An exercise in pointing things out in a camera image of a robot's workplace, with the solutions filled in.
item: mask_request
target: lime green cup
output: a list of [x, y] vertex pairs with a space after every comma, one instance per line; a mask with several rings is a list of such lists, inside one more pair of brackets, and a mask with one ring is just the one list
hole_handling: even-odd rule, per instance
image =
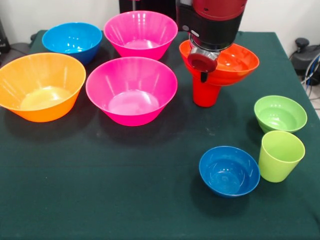
[[305, 156], [302, 141], [287, 131], [274, 130], [266, 133], [261, 142], [258, 161], [261, 177], [272, 183], [286, 179]]

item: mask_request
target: green tablecloth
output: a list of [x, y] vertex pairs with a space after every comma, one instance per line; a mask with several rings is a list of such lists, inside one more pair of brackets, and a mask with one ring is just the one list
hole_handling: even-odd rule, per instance
[[[30, 53], [44, 52], [40, 31]], [[239, 32], [236, 43], [260, 59], [245, 80], [223, 87], [217, 103], [192, 101], [192, 77], [179, 53], [179, 33], [161, 59], [178, 92], [153, 122], [114, 123], [82, 89], [69, 114], [28, 122], [0, 109], [2, 239], [270, 240], [320, 237], [320, 121], [274, 33]], [[119, 57], [103, 39], [88, 65]], [[202, 182], [208, 149], [230, 145], [259, 158], [263, 132], [254, 103], [265, 95], [298, 101], [308, 122], [296, 135], [305, 158], [281, 183], [260, 180], [249, 195], [225, 199]]]

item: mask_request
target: pink bowl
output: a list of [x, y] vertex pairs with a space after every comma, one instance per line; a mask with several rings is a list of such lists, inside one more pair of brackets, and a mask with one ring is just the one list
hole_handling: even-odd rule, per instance
[[106, 22], [103, 29], [121, 57], [159, 60], [178, 34], [170, 17], [153, 11], [129, 11]]
[[174, 72], [146, 57], [121, 57], [98, 66], [89, 75], [89, 99], [113, 121], [140, 126], [153, 121], [178, 89]]

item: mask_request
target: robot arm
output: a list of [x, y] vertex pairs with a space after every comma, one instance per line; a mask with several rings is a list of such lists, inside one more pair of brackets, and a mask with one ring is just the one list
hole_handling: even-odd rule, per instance
[[188, 62], [209, 73], [216, 69], [220, 51], [234, 42], [247, 0], [176, 0], [180, 31], [189, 32]]

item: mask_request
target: red cup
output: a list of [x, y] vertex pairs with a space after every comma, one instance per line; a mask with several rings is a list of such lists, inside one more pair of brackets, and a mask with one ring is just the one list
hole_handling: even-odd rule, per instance
[[199, 78], [192, 78], [193, 101], [200, 107], [212, 107], [216, 104], [221, 86], [208, 82], [201, 82]]

